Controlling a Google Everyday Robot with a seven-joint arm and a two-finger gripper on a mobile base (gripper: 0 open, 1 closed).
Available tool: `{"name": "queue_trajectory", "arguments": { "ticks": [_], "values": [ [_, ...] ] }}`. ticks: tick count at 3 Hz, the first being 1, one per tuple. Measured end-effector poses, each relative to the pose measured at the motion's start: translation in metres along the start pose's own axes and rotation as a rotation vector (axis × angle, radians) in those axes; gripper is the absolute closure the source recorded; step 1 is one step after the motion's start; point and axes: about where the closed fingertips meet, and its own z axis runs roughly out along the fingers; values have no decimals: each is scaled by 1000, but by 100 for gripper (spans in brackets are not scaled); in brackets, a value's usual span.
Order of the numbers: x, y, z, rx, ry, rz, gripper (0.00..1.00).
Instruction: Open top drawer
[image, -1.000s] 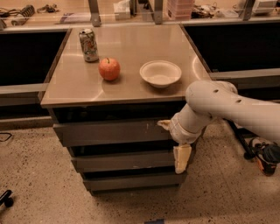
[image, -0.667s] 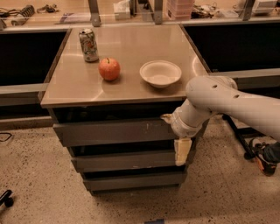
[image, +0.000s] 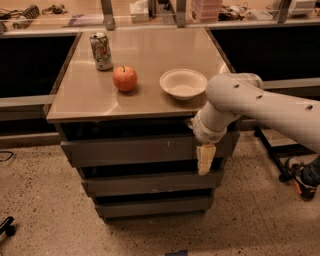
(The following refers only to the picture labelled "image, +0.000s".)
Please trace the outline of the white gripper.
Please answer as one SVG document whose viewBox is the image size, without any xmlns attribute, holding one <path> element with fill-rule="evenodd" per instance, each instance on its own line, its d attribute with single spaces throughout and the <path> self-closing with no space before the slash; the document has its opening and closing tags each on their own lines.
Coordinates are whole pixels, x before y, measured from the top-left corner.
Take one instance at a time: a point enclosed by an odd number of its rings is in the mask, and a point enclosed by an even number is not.
<svg viewBox="0 0 320 256">
<path fill-rule="evenodd" d="M 193 118 L 184 120 L 187 127 L 193 130 L 196 139 L 204 144 L 196 149 L 198 174 L 207 175 L 216 154 L 215 143 L 218 143 L 226 134 L 227 128 L 221 126 L 209 114 L 197 113 Z"/>
</svg>

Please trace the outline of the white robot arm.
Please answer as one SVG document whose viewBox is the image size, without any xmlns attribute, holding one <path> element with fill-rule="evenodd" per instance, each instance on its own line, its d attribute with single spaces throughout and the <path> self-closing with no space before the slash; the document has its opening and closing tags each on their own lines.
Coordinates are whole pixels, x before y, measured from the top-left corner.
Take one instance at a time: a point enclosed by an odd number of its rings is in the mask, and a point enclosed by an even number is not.
<svg viewBox="0 0 320 256">
<path fill-rule="evenodd" d="M 207 102 L 191 127 L 199 142 L 196 149 L 198 173 L 209 173 L 216 144 L 227 127 L 241 116 L 255 119 L 283 135 L 320 153 L 320 102 L 268 92 L 255 74 L 221 74 L 206 86 Z"/>
</svg>

